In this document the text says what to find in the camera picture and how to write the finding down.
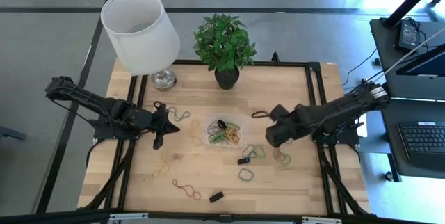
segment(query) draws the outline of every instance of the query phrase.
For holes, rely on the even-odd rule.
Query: gray floor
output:
[[[394,9],[403,0],[162,0],[165,7],[275,7]],[[0,0],[0,6],[100,7],[104,0]],[[418,4],[423,8],[425,3]],[[441,7],[435,8],[438,14]],[[202,22],[201,13],[170,13],[181,38],[179,58],[197,58],[192,31]],[[257,43],[257,60],[269,60],[277,51],[282,61],[329,61],[339,64],[341,78],[374,49],[369,20],[375,15],[258,14],[241,13]],[[0,140],[0,216],[27,214],[35,209],[42,179],[58,142],[66,112],[45,99],[51,77],[82,70],[99,15],[97,13],[0,13],[0,125],[28,134],[26,141]],[[417,20],[429,20],[418,15]],[[102,34],[86,88],[104,95],[115,52]],[[371,60],[354,71],[345,87],[354,86],[379,67]],[[79,113],[93,118],[86,110]],[[75,209],[85,173],[85,157],[92,129],[80,119],[74,123],[49,211]],[[362,171],[374,214],[388,218],[440,223],[445,201],[436,198],[444,180],[404,177],[403,183],[385,182],[386,155],[363,154]],[[150,221],[171,223],[172,221]]]

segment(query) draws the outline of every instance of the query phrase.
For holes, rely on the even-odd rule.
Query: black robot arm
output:
[[[153,148],[157,150],[165,134],[179,131],[168,120],[168,110],[160,102],[154,103],[157,110],[151,113],[123,99],[105,98],[79,88],[69,77],[54,77],[45,92],[51,101],[76,102],[99,114],[98,120],[88,121],[97,130],[95,138],[131,138],[151,131],[156,133]]]
[[[299,104],[292,112],[288,112],[283,106],[277,105],[269,114],[276,123],[266,129],[266,138],[272,146],[279,147],[290,138],[296,140],[317,129],[332,134],[347,120],[381,109],[388,103],[389,96],[382,86],[365,83],[351,94],[321,106]]]

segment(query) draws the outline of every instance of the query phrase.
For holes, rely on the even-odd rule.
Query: potted plant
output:
[[[193,47],[208,70],[215,70],[215,78],[222,89],[233,88],[239,78],[239,69],[251,63],[257,53],[255,43],[249,45],[247,28],[239,16],[213,15],[204,17],[204,23],[193,32],[197,43]]]

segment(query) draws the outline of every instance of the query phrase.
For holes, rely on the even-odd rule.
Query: table lamp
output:
[[[161,0],[108,0],[100,18],[118,59],[132,75],[152,74],[158,90],[176,84],[169,67],[181,43]]]

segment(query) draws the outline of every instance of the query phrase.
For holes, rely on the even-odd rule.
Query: clear plastic container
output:
[[[210,125],[217,125],[217,121],[222,120],[226,123],[227,127],[239,127],[239,130],[236,131],[236,135],[239,138],[239,141],[211,141],[211,139],[215,140],[218,138],[217,136],[210,137],[215,129],[210,129]],[[245,116],[242,115],[232,115],[232,114],[224,114],[224,113],[212,113],[207,116],[204,125],[202,126],[202,142],[206,145],[210,145],[212,147],[244,147],[245,146],[245,134],[247,133],[247,124]]]

